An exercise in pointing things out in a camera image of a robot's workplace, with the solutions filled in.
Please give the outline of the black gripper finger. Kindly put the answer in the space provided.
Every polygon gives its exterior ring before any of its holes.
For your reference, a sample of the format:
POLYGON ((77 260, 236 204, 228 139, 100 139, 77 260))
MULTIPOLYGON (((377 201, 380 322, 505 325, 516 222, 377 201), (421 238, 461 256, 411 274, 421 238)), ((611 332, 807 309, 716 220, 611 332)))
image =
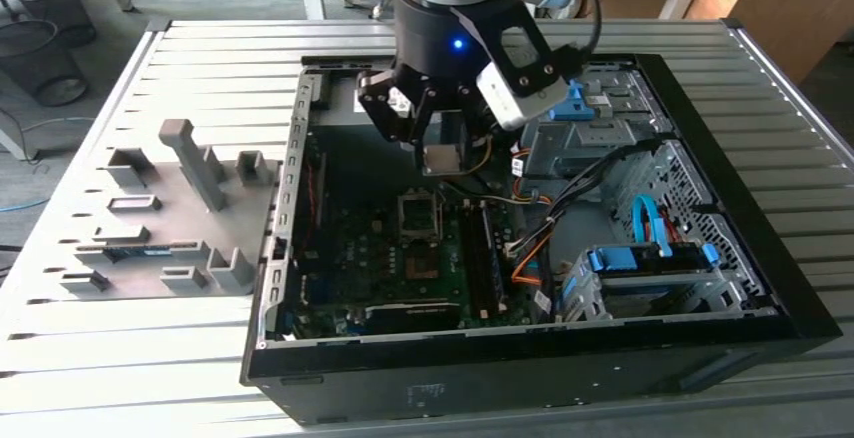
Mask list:
POLYGON ((457 97, 460 105, 461 128, 460 128, 460 166, 464 172, 473 167, 473 148, 483 132, 484 102, 480 93, 468 85, 457 86, 457 97))
POLYGON ((413 70, 363 71, 357 75, 357 100, 388 142, 411 146, 415 168, 424 171, 423 136, 437 107, 439 90, 435 83, 413 70), (396 88, 409 101, 407 118, 392 108, 391 90, 396 88))

